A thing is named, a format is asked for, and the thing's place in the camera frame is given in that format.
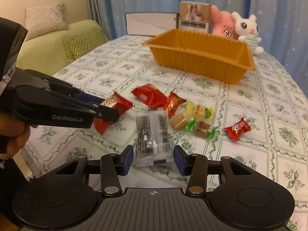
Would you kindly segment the left hand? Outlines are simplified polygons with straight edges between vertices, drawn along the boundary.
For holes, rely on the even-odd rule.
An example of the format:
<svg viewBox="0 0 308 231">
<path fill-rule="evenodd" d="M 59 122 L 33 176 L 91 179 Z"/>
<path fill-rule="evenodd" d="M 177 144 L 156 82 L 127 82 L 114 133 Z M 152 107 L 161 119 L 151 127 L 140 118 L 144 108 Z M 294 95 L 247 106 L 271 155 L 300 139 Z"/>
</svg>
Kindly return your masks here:
<svg viewBox="0 0 308 231">
<path fill-rule="evenodd" d="M 5 145 L 5 153 L 9 158 L 13 158 L 27 143 L 31 128 L 37 127 L 37 125 L 27 125 L 14 116 L 1 112 L 1 136 L 9 138 Z"/>
</svg>

